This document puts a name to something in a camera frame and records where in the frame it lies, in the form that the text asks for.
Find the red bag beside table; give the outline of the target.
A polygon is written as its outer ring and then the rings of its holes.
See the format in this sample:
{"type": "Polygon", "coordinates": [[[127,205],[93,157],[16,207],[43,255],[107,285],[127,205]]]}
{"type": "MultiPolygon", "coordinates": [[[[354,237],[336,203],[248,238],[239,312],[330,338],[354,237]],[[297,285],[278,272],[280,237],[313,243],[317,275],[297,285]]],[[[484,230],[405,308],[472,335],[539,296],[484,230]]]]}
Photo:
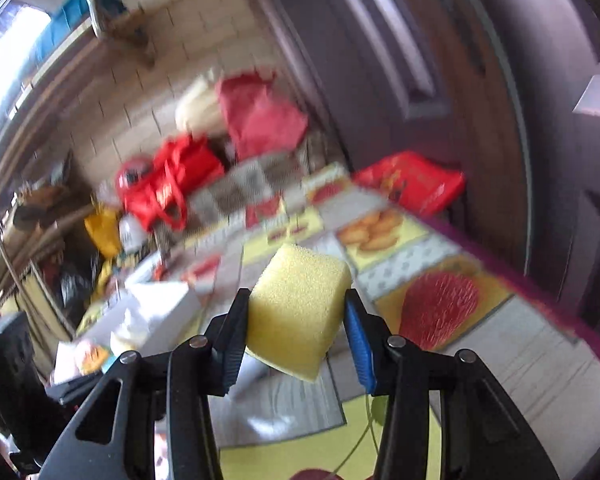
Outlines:
{"type": "Polygon", "coordinates": [[[445,169],[415,152],[385,157],[356,172],[353,181],[422,217],[441,214],[465,191],[462,172],[445,169]]]}

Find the red plastic bag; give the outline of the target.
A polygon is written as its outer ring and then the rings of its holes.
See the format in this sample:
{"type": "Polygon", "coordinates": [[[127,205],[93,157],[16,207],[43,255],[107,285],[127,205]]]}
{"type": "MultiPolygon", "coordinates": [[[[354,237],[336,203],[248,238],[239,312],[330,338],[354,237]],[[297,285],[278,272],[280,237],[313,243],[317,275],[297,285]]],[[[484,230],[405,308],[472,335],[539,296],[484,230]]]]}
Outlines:
{"type": "Polygon", "coordinates": [[[309,117],[274,89],[275,75],[245,72],[215,86],[220,111],[238,160],[291,152],[309,128],[309,117]]]}

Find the yellow gift bag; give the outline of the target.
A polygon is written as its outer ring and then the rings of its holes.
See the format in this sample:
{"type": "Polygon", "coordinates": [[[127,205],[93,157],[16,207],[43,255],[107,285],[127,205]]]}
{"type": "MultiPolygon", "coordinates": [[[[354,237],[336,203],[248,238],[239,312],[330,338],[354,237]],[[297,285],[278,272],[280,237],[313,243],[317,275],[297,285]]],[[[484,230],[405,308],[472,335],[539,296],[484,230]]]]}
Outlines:
{"type": "Polygon", "coordinates": [[[98,251],[106,258],[117,257],[122,251],[119,235],[119,211],[97,206],[84,218],[84,228],[98,251]]]}

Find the brown paper bags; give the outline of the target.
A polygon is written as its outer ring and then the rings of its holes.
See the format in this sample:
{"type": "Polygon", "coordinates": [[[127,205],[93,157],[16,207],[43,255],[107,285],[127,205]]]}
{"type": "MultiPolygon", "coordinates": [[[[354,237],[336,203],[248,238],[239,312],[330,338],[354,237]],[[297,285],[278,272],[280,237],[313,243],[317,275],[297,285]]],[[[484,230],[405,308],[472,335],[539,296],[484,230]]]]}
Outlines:
{"type": "Polygon", "coordinates": [[[26,182],[15,194],[12,224],[20,231],[32,231],[44,223],[58,207],[74,194],[73,154],[54,162],[46,176],[26,182]]]}

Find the large red tote bag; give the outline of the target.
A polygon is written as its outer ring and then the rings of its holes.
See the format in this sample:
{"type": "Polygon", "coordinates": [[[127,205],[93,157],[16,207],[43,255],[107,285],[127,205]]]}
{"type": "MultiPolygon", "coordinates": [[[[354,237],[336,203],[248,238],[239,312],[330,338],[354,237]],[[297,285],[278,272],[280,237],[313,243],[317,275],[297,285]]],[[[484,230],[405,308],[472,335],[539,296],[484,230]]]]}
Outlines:
{"type": "Polygon", "coordinates": [[[188,221],[189,195],[218,180],[225,172],[204,136],[174,136],[151,156],[151,173],[119,196],[123,209],[146,232],[161,223],[173,231],[184,230],[188,221]]]}

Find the yellow sponge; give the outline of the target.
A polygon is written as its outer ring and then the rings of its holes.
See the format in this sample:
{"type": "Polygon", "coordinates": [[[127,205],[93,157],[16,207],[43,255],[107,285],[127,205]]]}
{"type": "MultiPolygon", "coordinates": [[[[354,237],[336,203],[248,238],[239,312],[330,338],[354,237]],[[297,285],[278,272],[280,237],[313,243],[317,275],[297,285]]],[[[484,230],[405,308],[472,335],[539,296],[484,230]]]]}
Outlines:
{"type": "Polygon", "coordinates": [[[341,259],[280,246],[250,292],[248,352],[280,372],[315,382],[351,285],[349,266],[341,259]]]}

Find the cream foam roll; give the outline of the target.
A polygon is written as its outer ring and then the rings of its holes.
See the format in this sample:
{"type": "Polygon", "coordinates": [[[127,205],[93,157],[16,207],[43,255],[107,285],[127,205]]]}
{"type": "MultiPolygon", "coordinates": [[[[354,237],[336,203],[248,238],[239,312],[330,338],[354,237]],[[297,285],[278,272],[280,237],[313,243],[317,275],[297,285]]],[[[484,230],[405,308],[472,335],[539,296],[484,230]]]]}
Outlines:
{"type": "Polygon", "coordinates": [[[222,136],[226,127],[215,86],[222,72],[216,67],[198,74],[178,100],[174,122],[178,132],[222,136]]]}

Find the white cardboard box tray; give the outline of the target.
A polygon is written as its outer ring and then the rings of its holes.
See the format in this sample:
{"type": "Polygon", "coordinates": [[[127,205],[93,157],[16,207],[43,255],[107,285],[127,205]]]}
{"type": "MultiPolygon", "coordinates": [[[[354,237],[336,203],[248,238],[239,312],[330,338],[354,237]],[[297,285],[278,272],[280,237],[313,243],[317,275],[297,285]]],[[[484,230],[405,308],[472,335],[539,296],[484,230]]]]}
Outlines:
{"type": "Polygon", "coordinates": [[[185,282],[133,284],[80,338],[108,349],[155,356],[174,350],[202,312],[185,282]]]}

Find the black plastic bag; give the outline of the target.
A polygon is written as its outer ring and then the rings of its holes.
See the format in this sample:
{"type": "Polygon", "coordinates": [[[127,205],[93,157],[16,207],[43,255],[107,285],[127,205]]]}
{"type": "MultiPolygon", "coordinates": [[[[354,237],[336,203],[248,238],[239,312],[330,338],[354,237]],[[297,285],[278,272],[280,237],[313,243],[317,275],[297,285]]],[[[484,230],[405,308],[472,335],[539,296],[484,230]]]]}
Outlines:
{"type": "Polygon", "coordinates": [[[66,315],[84,310],[90,300],[97,275],[99,258],[91,258],[87,264],[65,261],[59,272],[59,290],[62,310],[66,315]]]}

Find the plaid covered furniture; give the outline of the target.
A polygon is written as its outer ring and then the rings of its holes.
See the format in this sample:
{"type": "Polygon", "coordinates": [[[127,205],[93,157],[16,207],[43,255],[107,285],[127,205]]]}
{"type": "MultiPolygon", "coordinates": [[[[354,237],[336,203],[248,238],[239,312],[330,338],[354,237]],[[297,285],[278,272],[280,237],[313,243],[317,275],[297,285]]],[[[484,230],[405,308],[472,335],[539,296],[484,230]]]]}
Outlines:
{"type": "Polygon", "coordinates": [[[188,213],[210,224],[248,205],[264,202],[330,162],[322,150],[307,146],[293,153],[274,153],[250,158],[230,168],[218,180],[204,186],[187,200],[188,213]]]}

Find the dark purple door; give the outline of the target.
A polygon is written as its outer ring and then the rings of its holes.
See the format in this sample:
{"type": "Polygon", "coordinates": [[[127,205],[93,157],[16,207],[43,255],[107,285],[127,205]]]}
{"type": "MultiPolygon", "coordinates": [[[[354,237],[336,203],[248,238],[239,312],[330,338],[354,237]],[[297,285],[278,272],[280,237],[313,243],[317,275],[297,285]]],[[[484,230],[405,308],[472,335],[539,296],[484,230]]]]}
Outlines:
{"type": "Polygon", "coordinates": [[[600,0],[248,0],[349,165],[466,174],[464,230],[600,312],[600,0]]]}

